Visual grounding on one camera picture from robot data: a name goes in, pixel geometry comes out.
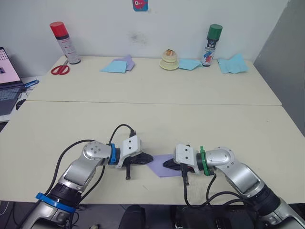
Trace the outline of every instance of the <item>laptop keyboard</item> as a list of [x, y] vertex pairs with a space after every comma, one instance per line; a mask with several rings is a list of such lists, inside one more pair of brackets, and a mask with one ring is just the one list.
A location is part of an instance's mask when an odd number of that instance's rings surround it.
[[18, 96], [19, 87], [0, 91], [0, 101], [14, 99]]

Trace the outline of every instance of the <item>laptop screen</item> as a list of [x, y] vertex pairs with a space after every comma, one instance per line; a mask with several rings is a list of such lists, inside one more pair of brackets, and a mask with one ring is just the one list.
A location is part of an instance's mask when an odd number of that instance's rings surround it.
[[4, 51], [0, 48], [0, 84], [2, 83], [11, 83], [20, 81], [19, 76], [17, 75], [13, 65], [10, 63], [10, 60]]

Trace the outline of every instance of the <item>spray can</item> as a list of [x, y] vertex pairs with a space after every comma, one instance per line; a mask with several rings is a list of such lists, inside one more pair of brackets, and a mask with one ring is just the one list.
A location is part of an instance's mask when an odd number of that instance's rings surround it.
[[208, 40], [208, 44], [203, 49], [203, 55], [201, 59], [201, 64], [205, 67], [210, 66], [212, 63], [214, 52], [216, 49], [216, 43], [219, 41], [219, 37], [222, 30], [223, 27], [221, 25], [210, 25], [208, 36], [206, 38]]
[[63, 53], [66, 55], [68, 62], [70, 64], [81, 62], [63, 22], [53, 22], [50, 24], [50, 27]]

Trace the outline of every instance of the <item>computer mouse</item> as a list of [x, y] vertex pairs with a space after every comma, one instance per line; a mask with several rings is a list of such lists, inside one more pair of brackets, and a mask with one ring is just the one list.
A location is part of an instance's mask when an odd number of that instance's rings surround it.
[[19, 102], [16, 103], [16, 110], [19, 109], [19, 107], [21, 107], [21, 105], [24, 103], [25, 99], [20, 100]]

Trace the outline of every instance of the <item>scissors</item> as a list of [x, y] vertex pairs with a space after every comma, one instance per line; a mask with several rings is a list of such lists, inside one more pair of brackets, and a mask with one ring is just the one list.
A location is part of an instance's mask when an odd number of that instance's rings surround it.
[[65, 75], [70, 71], [70, 67], [67, 65], [68, 60], [63, 63], [63, 65], [59, 65], [51, 70], [53, 75]]

